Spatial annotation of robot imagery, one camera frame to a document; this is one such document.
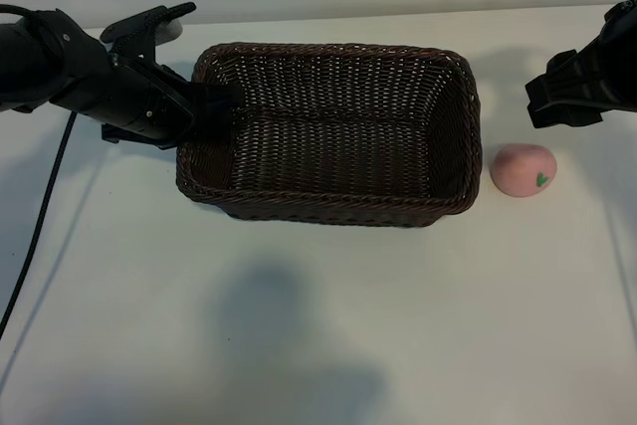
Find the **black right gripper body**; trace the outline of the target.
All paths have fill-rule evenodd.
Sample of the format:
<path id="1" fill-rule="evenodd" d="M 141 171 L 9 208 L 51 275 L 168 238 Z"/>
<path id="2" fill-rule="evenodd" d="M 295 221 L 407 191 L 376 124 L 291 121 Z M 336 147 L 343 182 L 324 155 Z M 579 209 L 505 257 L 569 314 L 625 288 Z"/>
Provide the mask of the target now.
<path id="1" fill-rule="evenodd" d="M 616 4 L 604 15 L 595 41 L 593 99 L 606 109 L 636 111 L 636 0 Z"/>

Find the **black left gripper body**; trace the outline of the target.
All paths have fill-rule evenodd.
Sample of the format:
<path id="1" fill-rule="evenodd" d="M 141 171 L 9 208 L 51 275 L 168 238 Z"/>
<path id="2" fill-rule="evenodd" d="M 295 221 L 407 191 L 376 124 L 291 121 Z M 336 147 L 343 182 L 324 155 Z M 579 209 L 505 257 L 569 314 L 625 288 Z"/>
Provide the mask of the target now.
<path id="1" fill-rule="evenodd" d="M 108 69 L 69 83 L 52 103 L 103 125 L 103 139 L 176 146 L 195 122 L 194 88 L 165 66 L 109 54 Z"/>

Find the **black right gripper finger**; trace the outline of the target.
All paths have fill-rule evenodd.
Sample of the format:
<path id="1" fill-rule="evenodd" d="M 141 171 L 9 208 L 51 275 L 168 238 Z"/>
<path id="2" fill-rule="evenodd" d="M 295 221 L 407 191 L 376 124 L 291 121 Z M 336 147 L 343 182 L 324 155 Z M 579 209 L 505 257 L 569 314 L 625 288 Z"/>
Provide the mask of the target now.
<path id="1" fill-rule="evenodd" d="M 556 54 L 547 62 L 545 75 L 551 81 L 596 81 L 598 42 L 593 40 L 579 51 Z"/>
<path id="2" fill-rule="evenodd" d="M 601 111 L 593 106 L 578 105 L 574 100 L 555 99 L 549 94 L 543 76 L 526 84 L 528 113 L 536 129 L 557 125 L 585 127 L 602 122 Z"/>

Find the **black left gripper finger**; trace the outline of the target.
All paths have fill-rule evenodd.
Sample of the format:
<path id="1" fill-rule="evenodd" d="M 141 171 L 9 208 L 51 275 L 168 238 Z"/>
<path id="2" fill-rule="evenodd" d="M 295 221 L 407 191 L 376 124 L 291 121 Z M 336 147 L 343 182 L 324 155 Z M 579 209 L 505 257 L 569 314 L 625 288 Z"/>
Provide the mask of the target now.
<path id="1" fill-rule="evenodd" d="M 217 141 L 232 129 L 233 113 L 245 102 L 244 89 L 238 84 L 194 83 L 194 122 L 187 139 Z"/>

